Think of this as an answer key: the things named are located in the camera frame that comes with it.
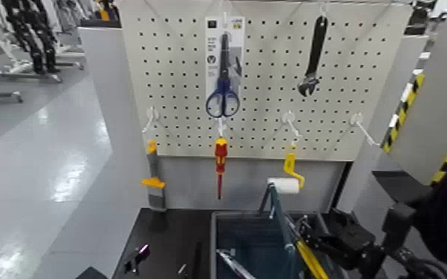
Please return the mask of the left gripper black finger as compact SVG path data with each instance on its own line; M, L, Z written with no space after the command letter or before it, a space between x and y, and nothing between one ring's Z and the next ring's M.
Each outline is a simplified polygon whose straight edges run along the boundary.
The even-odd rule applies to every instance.
M184 263L177 271L178 279L198 279L202 261L203 243L195 243L193 253L187 263Z
M137 247L134 251L127 257L123 264L123 273L139 273L140 264L145 261L151 254L150 245L144 244L141 247Z

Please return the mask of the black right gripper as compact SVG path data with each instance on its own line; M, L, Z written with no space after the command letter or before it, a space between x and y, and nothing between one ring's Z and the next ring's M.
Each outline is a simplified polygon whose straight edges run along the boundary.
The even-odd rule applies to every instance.
M323 252L344 269L369 269L384 258L376 237L352 215L331 210L321 214L327 233L319 235L308 215L296 221L296 230L311 249Z

